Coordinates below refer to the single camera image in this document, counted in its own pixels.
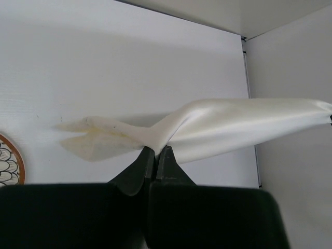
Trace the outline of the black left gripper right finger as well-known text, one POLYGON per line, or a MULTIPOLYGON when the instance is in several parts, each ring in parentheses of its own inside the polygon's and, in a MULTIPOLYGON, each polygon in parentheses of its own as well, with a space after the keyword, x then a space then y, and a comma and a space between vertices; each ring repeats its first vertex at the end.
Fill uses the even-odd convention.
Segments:
POLYGON ((196 185, 178 165, 171 146, 165 146, 160 153, 155 180, 162 184, 196 185))

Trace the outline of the cream cloth placemat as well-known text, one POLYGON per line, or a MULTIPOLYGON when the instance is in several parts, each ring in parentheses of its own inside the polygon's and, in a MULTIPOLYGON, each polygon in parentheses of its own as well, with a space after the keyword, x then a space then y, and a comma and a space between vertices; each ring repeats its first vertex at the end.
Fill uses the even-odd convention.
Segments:
POLYGON ((58 125, 76 136, 61 146, 90 162, 144 147, 159 155, 171 146, 176 161, 187 163, 257 145, 331 123, 331 104, 312 99, 203 99, 190 102, 151 127, 115 119, 85 117, 58 125))

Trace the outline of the floral patterned ceramic plate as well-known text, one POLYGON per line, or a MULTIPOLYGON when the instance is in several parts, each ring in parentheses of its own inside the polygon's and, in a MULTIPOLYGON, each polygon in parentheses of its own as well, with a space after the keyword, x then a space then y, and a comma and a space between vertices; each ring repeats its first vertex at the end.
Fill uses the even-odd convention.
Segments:
POLYGON ((1 134, 1 187, 25 184, 25 164, 18 147, 1 134))

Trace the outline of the aluminium right side rail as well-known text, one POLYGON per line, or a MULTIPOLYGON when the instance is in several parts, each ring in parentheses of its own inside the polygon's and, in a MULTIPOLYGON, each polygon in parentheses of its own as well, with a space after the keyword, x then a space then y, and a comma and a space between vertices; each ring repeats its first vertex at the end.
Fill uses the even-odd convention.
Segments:
MULTIPOLYGON (((250 104, 250 109, 252 109, 253 108, 253 105, 252 105, 253 101, 251 100, 250 85, 249 85, 249 79, 248 79, 247 52, 246 52, 246 46, 245 46, 246 41, 247 41, 247 38, 244 37, 244 36, 241 36, 242 53, 243 53, 243 60, 244 60, 244 70, 245 70, 246 85, 247 85, 247 95, 248 95, 248 99, 249 99, 248 103, 250 104)), ((256 145, 254 145, 254 151, 255 151, 255 161, 256 161, 257 177, 258 177, 258 188, 262 189, 256 145)))

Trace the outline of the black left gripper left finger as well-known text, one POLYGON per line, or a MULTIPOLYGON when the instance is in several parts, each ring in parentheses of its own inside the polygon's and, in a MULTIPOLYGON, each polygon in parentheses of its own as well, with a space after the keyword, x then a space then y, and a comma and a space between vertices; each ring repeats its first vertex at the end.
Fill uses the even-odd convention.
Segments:
POLYGON ((122 194, 133 197, 140 192, 145 180, 151 178, 154 164, 154 151, 144 147, 134 162, 111 179, 109 183, 115 185, 122 194))

